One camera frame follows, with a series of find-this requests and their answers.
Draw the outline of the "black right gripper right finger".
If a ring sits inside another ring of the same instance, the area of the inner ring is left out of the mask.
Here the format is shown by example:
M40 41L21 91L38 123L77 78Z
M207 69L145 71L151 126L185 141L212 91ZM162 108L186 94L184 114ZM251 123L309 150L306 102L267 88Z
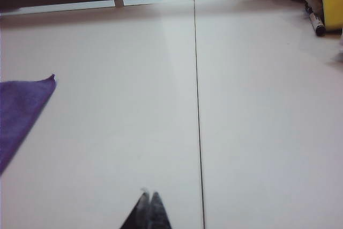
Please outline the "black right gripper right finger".
M154 192L151 199L151 228L172 228L162 199L158 192Z

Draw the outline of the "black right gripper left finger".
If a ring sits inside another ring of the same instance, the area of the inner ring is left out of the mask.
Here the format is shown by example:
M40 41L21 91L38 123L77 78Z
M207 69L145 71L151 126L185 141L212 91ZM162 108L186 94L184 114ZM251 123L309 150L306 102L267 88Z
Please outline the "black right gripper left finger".
M143 193L139 197L137 203L132 208L120 229L145 228L149 207L150 193L148 190L143 189Z

